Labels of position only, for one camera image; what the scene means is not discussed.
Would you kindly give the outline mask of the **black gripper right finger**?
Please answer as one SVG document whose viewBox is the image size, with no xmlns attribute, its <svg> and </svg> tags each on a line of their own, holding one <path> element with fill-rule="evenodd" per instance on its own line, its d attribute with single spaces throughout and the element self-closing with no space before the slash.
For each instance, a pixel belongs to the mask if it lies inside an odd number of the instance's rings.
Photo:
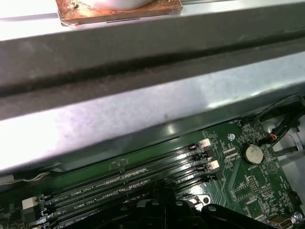
<svg viewBox="0 0 305 229">
<path fill-rule="evenodd" d="M 270 229 L 271 226 L 217 204 L 197 210 L 194 203 L 177 199 L 173 184 L 165 185 L 168 222 L 175 229 Z"/>
</svg>

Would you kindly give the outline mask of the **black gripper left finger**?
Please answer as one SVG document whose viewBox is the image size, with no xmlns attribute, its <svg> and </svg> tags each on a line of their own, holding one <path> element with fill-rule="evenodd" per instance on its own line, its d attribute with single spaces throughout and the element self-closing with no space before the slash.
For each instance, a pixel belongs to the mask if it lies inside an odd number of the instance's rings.
<svg viewBox="0 0 305 229">
<path fill-rule="evenodd" d="M 165 183 L 156 183 L 147 199 L 109 208 L 89 219 L 91 229 L 163 229 Z"/>
</svg>

